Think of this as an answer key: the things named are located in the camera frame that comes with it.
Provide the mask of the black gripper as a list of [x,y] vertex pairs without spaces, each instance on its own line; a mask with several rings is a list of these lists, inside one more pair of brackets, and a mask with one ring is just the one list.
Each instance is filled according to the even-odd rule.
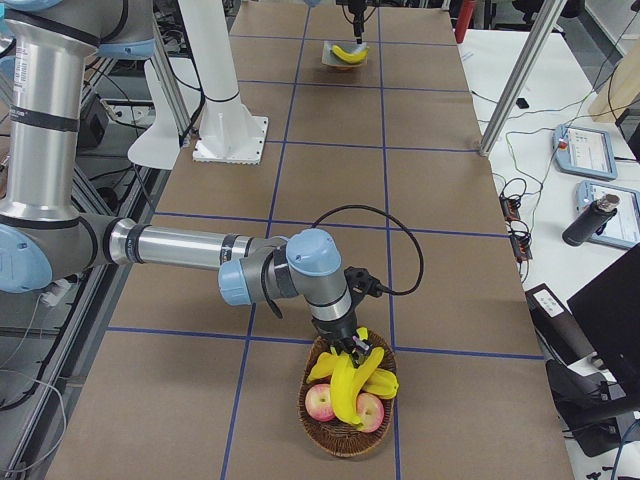
[[365,11],[366,11],[366,1],[365,0],[348,0],[347,1],[347,9],[349,13],[352,15],[352,26],[355,36],[361,36],[364,33],[364,23],[365,23]]
[[335,349],[342,349],[353,365],[358,364],[358,353],[368,353],[371,344],[366,339],[355,336],[357,333],[357,316],[350,312],[331,321],[313,318],[313,325],[318,334]]

